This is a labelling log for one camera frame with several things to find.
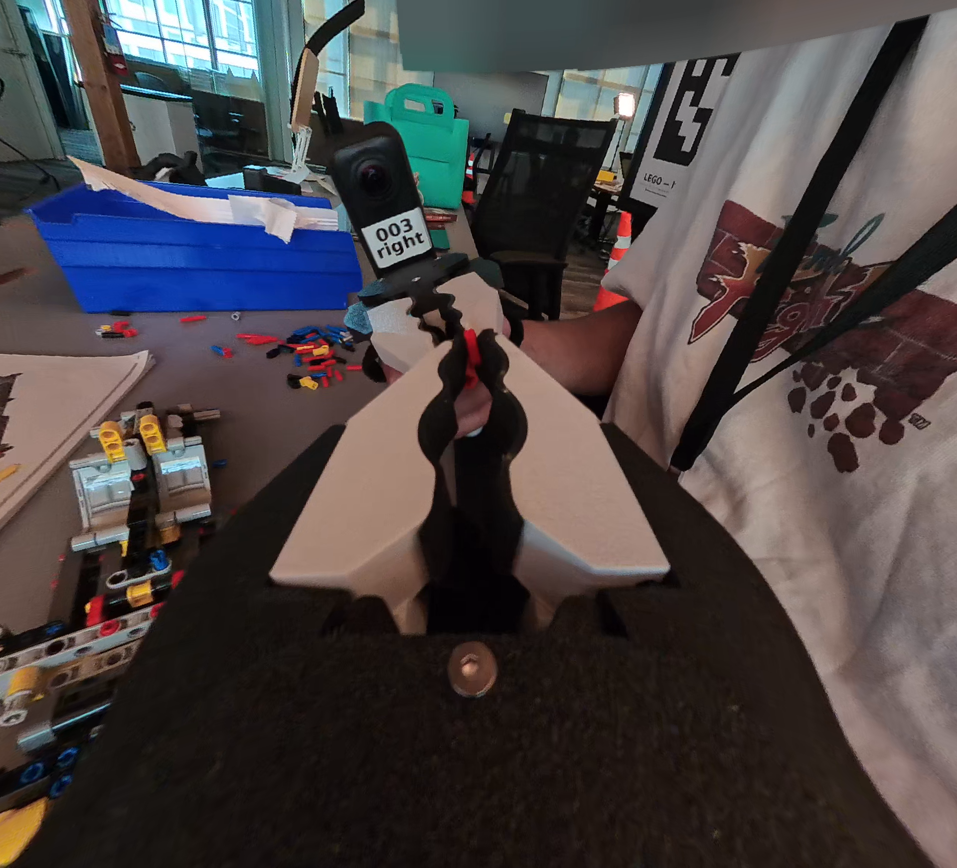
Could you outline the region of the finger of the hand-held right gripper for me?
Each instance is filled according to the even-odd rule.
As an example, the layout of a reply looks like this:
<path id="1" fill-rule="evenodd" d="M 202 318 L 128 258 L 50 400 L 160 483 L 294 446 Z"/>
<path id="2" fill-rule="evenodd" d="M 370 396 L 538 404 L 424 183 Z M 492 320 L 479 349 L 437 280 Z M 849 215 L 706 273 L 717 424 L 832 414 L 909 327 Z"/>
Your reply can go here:
<path id="1" fill-rule="evenodd" d="M 422 361 L 437 364 L 453 347 L 453 295 L 419 293 L 381 303 L 368 311 L 371 342 L 384 368 L 413 371 Z"/>
<path id="2" fill-rule="evenodd" d="M 496 334 L 506 335 L 498 291 L 476 272 L 470 271 L 449 279 L 437 286 L 437 294 L 452 299 L 451 310 L 460 313 L 463 329 L 471 329 L 476 334 L 492 329 Z"/>

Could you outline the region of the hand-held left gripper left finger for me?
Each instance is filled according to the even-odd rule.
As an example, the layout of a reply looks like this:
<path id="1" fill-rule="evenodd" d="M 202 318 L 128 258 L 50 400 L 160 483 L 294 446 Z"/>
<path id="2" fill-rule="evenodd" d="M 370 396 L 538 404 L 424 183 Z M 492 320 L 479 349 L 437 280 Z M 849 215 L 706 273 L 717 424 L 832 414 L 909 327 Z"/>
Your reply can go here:
<path id="1" fill-rule="evenodd" d="M 423 592 L 449 575 L 456 508 L 441 457 L 458 429 L 419 423 L 445 389 L 440 344 L 344 425 L 270 571 L 281 587 L 343 589 L 385 602 L 399 631 L 423 635 Z"/>

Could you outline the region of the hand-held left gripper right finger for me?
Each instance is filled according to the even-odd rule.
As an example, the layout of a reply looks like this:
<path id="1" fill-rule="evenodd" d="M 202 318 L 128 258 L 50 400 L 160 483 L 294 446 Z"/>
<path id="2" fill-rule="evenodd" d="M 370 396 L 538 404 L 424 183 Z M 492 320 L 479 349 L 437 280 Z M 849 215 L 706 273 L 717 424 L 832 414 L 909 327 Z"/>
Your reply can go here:
<path id="1" fill-rule="evenodd" d="M 568 598 L 662 580 L 669 562 L 594 413 L 492 330 L 478 357 L 492 396 L 483 521 L 528 619 L 544 628 Z"/>

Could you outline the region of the lego car chassis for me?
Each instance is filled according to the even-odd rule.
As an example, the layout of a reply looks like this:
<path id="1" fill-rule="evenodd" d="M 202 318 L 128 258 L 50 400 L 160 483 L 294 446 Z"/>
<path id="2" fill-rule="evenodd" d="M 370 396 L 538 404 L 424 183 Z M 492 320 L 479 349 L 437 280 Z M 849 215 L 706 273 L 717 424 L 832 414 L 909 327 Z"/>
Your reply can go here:
<path id="1" fill-rule="evenodd" d="M 1 814 L 42 819 L 81 757 L 162 606 L 216 529 L 201 433 L 220 409 L 144 401 L 90 431 L 70 461 L 81 528 L 60 558 L 46 620 L 2 626 Z"/>

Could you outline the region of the person's right forearm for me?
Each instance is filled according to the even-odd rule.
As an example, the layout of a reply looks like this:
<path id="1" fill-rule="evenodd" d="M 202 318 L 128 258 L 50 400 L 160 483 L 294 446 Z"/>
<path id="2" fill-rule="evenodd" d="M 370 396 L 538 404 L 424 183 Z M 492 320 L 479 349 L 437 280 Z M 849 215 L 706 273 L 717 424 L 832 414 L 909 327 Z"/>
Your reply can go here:
<path id="1" fill-rule="evenodd" d="M 574 396 L 609 397 L 641 318 L 630 300 L 565 321 L 523 321 L 520 348 Z"/>

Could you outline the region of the lego instruction booklet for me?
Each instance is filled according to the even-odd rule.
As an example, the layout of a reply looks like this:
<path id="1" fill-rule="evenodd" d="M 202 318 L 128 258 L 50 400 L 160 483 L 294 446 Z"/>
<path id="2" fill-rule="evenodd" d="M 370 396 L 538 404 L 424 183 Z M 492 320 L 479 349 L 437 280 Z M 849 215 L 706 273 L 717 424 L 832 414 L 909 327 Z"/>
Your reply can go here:
<path id="1" fill-rule="evenodd" d="M 152 354 L 1 355 L 1 525 L 153 366 Z"/>

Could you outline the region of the person's right hand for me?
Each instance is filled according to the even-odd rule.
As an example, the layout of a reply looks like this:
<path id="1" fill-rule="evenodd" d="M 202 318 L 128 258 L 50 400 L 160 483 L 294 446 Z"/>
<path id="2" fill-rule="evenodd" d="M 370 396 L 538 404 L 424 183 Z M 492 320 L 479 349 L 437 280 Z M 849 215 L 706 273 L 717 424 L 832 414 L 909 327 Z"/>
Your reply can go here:
<path id="1" fill-rule="evenodd" d="M 464 388 L 455 401 L 458 421 L 456 439 L 480 433 L 486 425 L 492 407 L 492 396 L 482 383 Z"/>

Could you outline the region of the teal tote bag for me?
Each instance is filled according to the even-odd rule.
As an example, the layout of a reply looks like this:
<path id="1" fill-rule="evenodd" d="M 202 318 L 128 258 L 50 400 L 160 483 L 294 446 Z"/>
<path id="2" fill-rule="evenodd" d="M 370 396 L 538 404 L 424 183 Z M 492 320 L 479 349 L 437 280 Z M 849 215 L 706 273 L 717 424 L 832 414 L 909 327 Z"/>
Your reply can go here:
<path id="1" fill-rule="evenodd" d="M 383 122 L 402 138 L 425 206 L 455 210 L 461 204 L 468 154 L 469 122 L 456 117 L 444 90 L 407 84 L 383 103 L 365 101 L 366 124 Z"/>

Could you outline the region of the pile of red blue pins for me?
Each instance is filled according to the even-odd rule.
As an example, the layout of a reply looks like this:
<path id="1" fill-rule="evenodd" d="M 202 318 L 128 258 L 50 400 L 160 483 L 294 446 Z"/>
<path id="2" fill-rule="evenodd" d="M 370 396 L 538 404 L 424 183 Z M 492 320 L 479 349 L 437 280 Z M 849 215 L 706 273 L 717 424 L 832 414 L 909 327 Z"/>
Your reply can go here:
<path id="1" fill-rule="evenodd" d="M 300 377 L 312 376 L 319 383 L 318 390 L 344 382 L 348 372 L 363 371 L 363 366 L 356 356 L 354 335 L 341 324 L 303 326 L 296 329 L 282 340 L 281 344 L 268 349 L 266 358 L 287 364 L 290 370 L 286 375 L 293 373 Z M 302 388 L 290 390 L 309 391 Z"/>

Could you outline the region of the black mesh office chair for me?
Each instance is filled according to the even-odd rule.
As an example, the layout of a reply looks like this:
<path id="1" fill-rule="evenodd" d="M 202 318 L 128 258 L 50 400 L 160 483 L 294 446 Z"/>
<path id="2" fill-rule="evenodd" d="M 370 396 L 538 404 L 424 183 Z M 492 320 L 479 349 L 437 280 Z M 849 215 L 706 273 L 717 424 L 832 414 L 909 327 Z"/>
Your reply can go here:
<path id="1" fill-rule="evenodd" d="M 472 224 L 478 255 L 496 263 L 501 287 L 532 321 L 560 316 L 563 276 L 577 219 L 616 132 L 616 121 L 511 112 Z"/>

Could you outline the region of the small black box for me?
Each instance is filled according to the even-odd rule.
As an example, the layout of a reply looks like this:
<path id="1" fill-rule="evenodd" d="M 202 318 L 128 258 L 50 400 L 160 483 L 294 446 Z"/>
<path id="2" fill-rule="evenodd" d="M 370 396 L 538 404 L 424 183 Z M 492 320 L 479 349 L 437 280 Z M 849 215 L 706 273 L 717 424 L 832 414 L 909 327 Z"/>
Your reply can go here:
<path id="1" fill-rule="evenodd" d="M 269 172 L 268 168 L 247 166 L 242 171 L 246 191 L 268 193 L 273 196 L 300 196 L 302 185 Z"/>

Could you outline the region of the white paper parts bag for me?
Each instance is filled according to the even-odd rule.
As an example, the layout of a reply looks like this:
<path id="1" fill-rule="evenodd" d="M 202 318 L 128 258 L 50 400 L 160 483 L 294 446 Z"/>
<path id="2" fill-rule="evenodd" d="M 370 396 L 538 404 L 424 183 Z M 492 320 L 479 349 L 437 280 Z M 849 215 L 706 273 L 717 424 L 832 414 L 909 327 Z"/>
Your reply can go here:
<path id="1" fill-rule="evenodd" d="M 337 211 L 327 199 L 229 192 L 226 197 L 194 196 L 154 188 L 105 168 L 69 156 L 86 185 L 95 192 L 116 191 L 141 204 L 181 219 L 209 224 L 261 226 L 265 233 L 290 243 L 294 229 L 340 230 Z"/>

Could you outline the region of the blue plastic bin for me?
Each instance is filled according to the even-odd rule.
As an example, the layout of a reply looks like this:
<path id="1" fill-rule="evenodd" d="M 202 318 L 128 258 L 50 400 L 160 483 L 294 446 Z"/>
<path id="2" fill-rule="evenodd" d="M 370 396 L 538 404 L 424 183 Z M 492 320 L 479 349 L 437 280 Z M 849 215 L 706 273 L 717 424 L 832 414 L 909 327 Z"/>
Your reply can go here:
<path id="1" fill-rule="evenodd" d="M 115 190 L 78 184 L 29 208 L 88 313 L 336 310 L 364 286 L 345 229 L 185 220 Z"/>

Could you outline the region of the dark cloth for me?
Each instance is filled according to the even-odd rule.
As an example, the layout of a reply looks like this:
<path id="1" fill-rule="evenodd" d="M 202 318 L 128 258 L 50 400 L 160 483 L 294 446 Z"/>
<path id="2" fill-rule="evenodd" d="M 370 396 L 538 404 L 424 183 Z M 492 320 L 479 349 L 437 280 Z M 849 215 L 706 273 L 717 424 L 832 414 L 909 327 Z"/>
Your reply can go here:
<path id="1" fill-rule="evenodd" d="M 140 181 L 171 182 L 195 187 L 207 187 L 204 174 L 197 164 L 198 152 L 188 150 L 183 156 L 164 152 L 138 168 L 131 168 L 130 175 Z"/>

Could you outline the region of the person's light clothing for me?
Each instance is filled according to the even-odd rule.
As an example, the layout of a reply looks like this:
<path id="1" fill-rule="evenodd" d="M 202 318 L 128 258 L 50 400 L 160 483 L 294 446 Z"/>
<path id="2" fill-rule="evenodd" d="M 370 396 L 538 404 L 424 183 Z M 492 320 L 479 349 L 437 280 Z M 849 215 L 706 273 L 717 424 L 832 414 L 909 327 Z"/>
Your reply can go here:
<path id="1" fill-rule="evenodd" d="M 685 184 L 609 274 L 642 316 L 606 419 L 665 465 L 889 33 L 743 54 Z M 796 352 L 955 206 L 956 16 L 929 17 L 741 385 Z M 681 485 L 808 648 L 879 790 L 955 866 L 955 264 L 777 374 Z"/>

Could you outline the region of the wooden post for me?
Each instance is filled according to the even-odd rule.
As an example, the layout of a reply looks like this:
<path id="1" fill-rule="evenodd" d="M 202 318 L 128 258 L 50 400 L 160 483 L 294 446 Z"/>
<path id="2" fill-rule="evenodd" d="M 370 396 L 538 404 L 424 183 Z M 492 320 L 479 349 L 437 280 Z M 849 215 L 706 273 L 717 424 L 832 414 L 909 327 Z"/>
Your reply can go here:
<path id="1" fill-rule="evenodd" d="M 126 103 L 104 47 L 100 0 L 60 0 L 105 168 L 131 176 L 141 165 Z"/>

